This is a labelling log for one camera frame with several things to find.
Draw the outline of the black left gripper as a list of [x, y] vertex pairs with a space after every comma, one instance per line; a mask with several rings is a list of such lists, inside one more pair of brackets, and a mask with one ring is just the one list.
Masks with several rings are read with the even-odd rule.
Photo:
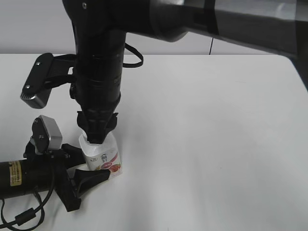
[[95, 171], [77, 169], [74, 174], [75, 186], [67, 170], [85, 164], [86, 161], [81, 148], [67, 143], [58, 150], [38, 155], [31, 138], [26, 145], [24, 157], [27, 185], [31, 189], [37, 187], [40, 192], [55, 191], [68, 212], [80, 208], [81, 199], [77, 192], [85, 193], [96, 185], [109, 180], [111, 174], [108, 169]]

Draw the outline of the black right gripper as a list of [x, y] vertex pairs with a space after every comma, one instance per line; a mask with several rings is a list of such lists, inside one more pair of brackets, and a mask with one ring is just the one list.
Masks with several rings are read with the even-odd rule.
[[120, 96], [114, 102], [103, 102], [98, 107], [77, 111], [77, 125], [86, 133], [87, 141], [102, 144], [107, 135], [117, 126], [115, 109]]

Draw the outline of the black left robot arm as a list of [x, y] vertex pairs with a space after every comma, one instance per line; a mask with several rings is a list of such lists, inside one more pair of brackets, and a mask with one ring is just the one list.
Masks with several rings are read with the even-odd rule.
[[78, 210], [81, 199], [77, 185], [68, 175], [68, 169], [86, 163], [80, 148], [63, 144], [60, 149], [36, 154], [28, 143], [24, 159], [1, 162], [0, 197], [3, 199], [38, 192], [56, 191], [68, 212]]

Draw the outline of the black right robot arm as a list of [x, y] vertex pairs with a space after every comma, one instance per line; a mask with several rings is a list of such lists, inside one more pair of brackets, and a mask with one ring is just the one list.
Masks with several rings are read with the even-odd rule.
[[91, 144], [116, 127], [127, 33], [175, 42], [192, 32], [278, 54], [308, 83], [305, 0], [65, 0], [63, 6], [76, 45], [71, 97]]

